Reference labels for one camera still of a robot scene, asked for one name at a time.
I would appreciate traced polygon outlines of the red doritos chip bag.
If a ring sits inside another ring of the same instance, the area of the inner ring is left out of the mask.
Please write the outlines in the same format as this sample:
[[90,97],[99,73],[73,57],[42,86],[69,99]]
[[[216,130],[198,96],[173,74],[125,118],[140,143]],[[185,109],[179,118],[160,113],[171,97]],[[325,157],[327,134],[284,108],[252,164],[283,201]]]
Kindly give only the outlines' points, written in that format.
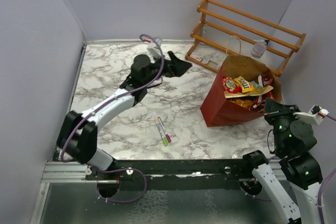
[[[254,81],[263,87],[267,87],[267,86],[271,86],[273,82],[273,77],[268,73],[264,73],[264,74],[259,75]],[[258,112],[258,113],[263,112],[265,108],[266,98],[271,98],[274,100],[275,97],[273,95],[273,92],[270,91],[264,95],[256,96],[254,100],[254,104],[252,105],[250,110],[254,112]]]

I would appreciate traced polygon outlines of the red brown paper bag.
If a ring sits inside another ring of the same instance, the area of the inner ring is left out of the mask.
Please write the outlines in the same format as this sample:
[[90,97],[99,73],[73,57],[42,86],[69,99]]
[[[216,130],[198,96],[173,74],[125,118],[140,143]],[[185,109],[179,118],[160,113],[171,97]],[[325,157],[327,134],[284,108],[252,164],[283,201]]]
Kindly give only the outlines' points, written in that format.
[[277,102],[282,101],[281,83],[279,78],[265,64],[251,58],[237,54],[226,54],[212,87],[201,105],[201,113],[208,127],[236,125],[252,121],[264,115],[254,112],[250,108],[255,97],[227,99],[224,96],[223,78],[244,77],[248,82],[254,81],[259,75],[268,73],[273,77],[273,95]]

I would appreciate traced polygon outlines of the red cheez-it snack bag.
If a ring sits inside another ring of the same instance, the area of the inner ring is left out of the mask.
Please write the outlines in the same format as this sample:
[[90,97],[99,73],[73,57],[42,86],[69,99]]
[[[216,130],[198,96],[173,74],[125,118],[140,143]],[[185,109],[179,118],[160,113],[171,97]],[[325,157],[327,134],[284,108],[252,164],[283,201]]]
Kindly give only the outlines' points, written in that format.
[[235,80],[230,77],[223,78],[223,88],[225,93],[239,93],[242,90]]

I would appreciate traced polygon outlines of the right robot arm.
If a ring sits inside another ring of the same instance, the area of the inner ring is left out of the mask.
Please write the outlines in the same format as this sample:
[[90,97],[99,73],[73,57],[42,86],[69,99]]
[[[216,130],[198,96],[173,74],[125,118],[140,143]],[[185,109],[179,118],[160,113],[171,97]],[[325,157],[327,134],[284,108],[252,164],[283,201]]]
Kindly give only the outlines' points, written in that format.
[[241,171],[262,185],[283,223],[328,223],[324,217],[321,168],[310,154],[317,144],[312,125],[319,125],[328,113],[318,105],[304,113],[297,105],[266,98],[264,118],[273,127],[274,154],[280,159],[281,170],[296,200],[283,188],[261,151],[244,155]]

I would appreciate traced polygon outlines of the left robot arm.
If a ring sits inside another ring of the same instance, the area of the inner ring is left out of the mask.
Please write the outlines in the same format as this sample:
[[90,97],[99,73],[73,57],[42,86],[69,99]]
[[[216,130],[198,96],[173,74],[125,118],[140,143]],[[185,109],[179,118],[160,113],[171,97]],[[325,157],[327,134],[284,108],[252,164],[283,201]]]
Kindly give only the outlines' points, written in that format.
[[114,158],[98,147],[98,133],[120,113],[142,101],[155,80],[181,77],[192,67],[190,62],[180,60],[172,51],[168,55],[168,60],[160,57],[153,62],[148,55],[137,55],[130,74],[113,95],[83,112],[68,112],[57,138],[60,159],[63,161],[64,155],[69,154],[80,164],[96,167],[102,178],[112,178],[116,172]]

